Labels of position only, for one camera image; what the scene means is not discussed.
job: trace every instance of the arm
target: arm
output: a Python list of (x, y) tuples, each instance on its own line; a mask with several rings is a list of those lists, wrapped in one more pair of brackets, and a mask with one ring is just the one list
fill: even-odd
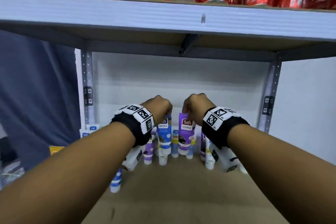
[[(160, 96), (142, 105), (156, 124), (171, 112)], [(67, 146), (0, 191), (0, 223), (81, 223), (134, 143), (131, 131), (113, 122)]]
[[(193, 94), (183, 112), (202, 126), (213, 107), (205, 94)], [(336, 166), (245, 124), (233, 127), (224, 140), (290, 223), (335, 222)]]

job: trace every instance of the blue curtain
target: blue curtain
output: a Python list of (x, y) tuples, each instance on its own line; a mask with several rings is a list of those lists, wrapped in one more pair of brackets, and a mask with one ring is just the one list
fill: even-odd
[(26, 170), (79, 139), (74, 48), (0, 31), (0, 123)]

